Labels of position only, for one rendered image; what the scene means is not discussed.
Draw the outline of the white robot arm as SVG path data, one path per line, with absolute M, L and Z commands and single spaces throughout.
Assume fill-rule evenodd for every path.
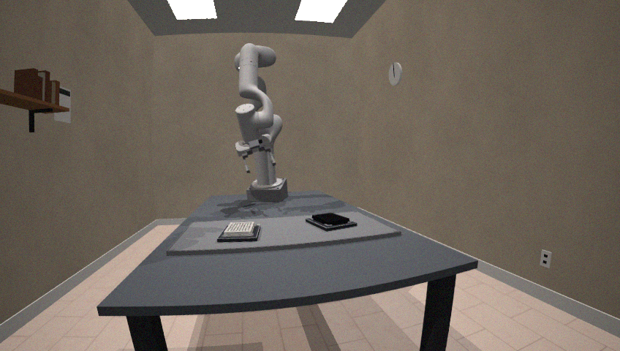
M 275 62 L 276 54 L 271 48 L 251 43 L 245 44 L 234 60 L 239 71 L 239 94 L 249 99 L 249 104 L 240 105 L 235 112 L 243 141 L 249 143 L 250 149 L 260 147 L 262 140 L 258 139 L 265 134 L 270 135 L 274 145 L 282 128 L 282 119 L 273 114 L 265 81 L 258 75 L 259 67 L 269 67 Z M 261 107 L 263 110 L 257 112 Z M 254 153 L 257 180 L 252 186 L 256 189 L 270 189 L 282 184 L 282 180 L 276 177 L 276 168 L 271 164 L 270 157 L 268 151 Z

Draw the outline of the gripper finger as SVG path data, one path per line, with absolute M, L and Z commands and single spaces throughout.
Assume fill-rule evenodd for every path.
M 244 164 L 245 164 L 245 167 L 246 167 L 246 172 L 247 172 L 247 173 L 250 173 L 250 171 L 249 171 L 249 169 L 248 169 L 248 168 L 249 168 L 249 166 L 246 164 L 246 159 L 245 159 L 245 158 L 247 158 L 247 157 L 248 157 L 248 155 L 247 155 L 247 154 L 248 154 L 248 155 L 253 154 L 252 150 L 251 150 L 251 149 L 250 149 L 250 150 L 247 150 L 245 154 L 242 154 L 243 161 L 244 161 Z M 247 167 L 247 166 L 248 166 L 248 167 Z
M 270 154 L 270 156 L 271 156 L 271 161 L 272 161 L 273 166 L 274 166 L 274 165 L 276 165 L 276 162 L 275 162 L 275 160 L 274 160 L 274 158 L 273 158 L 273 155 L 272 155 L 272 153 L 271 153 L 271 148 L 270 148 L 270 146 L 269 146 L 269 147 L 260 146 L 260 147 L 259 147 L 259 151 L 260 151 L 260 152 L 261 152 L 261 151 L 265 151 L 265 152 L 267 152 L 267 151 L 268 151 L 268 152 L 269 152 L 269 154 Z

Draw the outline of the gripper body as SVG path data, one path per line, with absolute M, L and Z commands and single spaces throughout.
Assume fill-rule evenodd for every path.
M 260 135 L 260 138 L 258 140 L 262 140 L 262 143 L 260 144 L 260 146 L 267 147 L 266 145 L 268 145 L 271 148 L 273 147 L 272 140 L 271 140 L 271 137 L 270 137 L 269 134 Z M 236 151 L 238 153 L 238 156 L 242 156 L 242 154 L 245 154 L 247 150 L 250 150 L 249 143 L 244 142 L 243 140 L 240 141 L 240 142 L 237 142 L 235 144 L 235 147 L 236 147 Z M 253 153 L 257 152 L 257 151 L 259 151 L 259 148 L 252 149 Z

